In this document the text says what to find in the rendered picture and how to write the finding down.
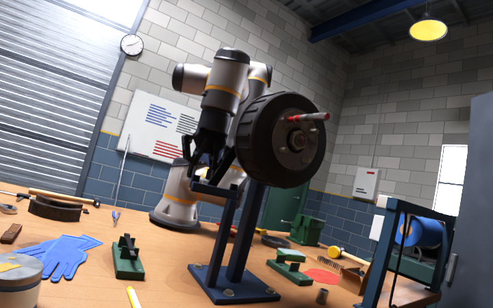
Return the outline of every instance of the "pliers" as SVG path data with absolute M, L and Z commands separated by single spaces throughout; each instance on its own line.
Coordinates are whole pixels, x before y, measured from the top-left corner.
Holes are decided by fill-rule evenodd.
M 115 211 L 113 211 L 112 216 L 114 218 L 114 228 L 115 228 L 115 225 L 117 224 L 117 220 L 119 219 L 119 216 L 121 216 L 121 212 L 118 211 L 117 214 L 115 214 Z

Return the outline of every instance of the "wheel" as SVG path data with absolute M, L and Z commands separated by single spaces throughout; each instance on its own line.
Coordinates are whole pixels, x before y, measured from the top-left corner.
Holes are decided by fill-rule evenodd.
M 309 181 L 320 168 L 326 149 L 322 121 L 291 123 L 289 116 L 318 112 L 305 96 L 278 92 L 252 101 L 235 134 L 237 159 L 258 183 L 293 188 Z

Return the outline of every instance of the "ceiling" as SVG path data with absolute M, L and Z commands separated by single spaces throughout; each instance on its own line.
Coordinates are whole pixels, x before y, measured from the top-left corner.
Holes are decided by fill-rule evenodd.
M 344 14 L 370 0 L 279 0 L 312 25 Z M 493 0 L 432 0 L 431 15 L 449 27 L 493 15 Z M 425 12 L 426 3 L 387 15 L 331 39 L 355 53 L 409 38 L 408 29 Z

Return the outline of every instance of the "wooden workbench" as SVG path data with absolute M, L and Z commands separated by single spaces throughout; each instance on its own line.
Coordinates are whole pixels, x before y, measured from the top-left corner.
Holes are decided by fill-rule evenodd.
M 0 190 L 24 192 L 27 188 L 0 182 Z M 115 207 L 102 205 L 94 208 L 86 205 L 90 214 L 82 214 L 80 222 L 57 222 L 28 213 L 28 200 L 15 202 L 16 197 L 0 194 L 0 202 L 18 207 L 17 215 L 0 212 L 0 237 L 13 223 L 21 223 L 23 229 L 13 245 L 0 244 L 0 253 L 10 253 L 14 249 L 39 244 L 42 241 L 58 238 L 62 234 L 86 234 L 104 244 L 87 251 L 87 261 L 80 265 L 72 281 L 61 279 L 59 283 L 50 280 L 42 282 L 37 308 L 92 308 L 92 307 L 130 307 L 126 287 L 136 290 L 143 308 L 213 308 L 212 301 L 205 295 L 197 282 L 188 272 L 187 264 L 199 262 L 208 264 L 214 246 L 218 227 L 212 223 L 201 223 L 195 231 L 171 231 L 149 222 L 148 214 L 132 209 L 117 208 L 121 217 L 113 227 L 112 210 Z M 115 279 L 112 242 L 119 236 L 130 233 L 136 238 L 139 256 L 146 271 L 144 281 L 124 281 Z M 269 234 L 285 238 L 287 233 Z M 233 239 L 229 239 L 223 265 L 226 266 L 233 248 Z M 327 257 L 326 247 L 306 247 L 292 243 L 291 249 L 304 252 L 308 258 L 301 264 L 300 271 L 320 268 L 339 274 L 337 270 L 326 267 L 316 261 L 318 255 Z M 318 289 L 329 290 L 326 307 L 350 308 L 362 302 L 362 296 L 356 296 L 338 285 L 325 285 L 314 282 L 311 286 L 299 287 L 266 265 L 267 259 L 275 259 L 275 249 L 264 246 L 258 235 L 254 236 L 253 246 L 246 268 L 258 278 L 281 294 L 281 300 L 273 303 L 247 304 L 245 307 L 319 307 L 315 302 Z M 358 267 L 348 260 L 335 260 L 346 267 Z M 392 273 L 388 272 L 378 307 L 388 307 Z M 424 290 L 424 286 L 400 277 L 394 293 L 393 303 L 400 308 L 421 308 L 440 300 L 440 294 Z

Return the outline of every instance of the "green vise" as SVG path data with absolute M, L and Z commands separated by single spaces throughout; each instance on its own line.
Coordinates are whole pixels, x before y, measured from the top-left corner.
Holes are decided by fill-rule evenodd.
M 144 266 L 140 262 L 139 249 L 134 246 L 134 241 L 130 234 L 125 233 L 125 236 L 119 238 L 119 243 L 114 242 L 112 245 L 117 279 L 144 280 Z
M 300 263 L 285 263 L 286 255 L 278 255 L 276 260 L 269 259 L 266 265 L 276 270 L 279 274 L 299 286 L 313 285 L 313 279 L 302 272 L 299 272 Z
M 319 247 L 320 230 L 325 227 L 325 221 L 317 217 L 296 214 L 293 222 L 281 220 L 283 224 L 291 224 L 290 236 L 286 238 L 301 246 Z

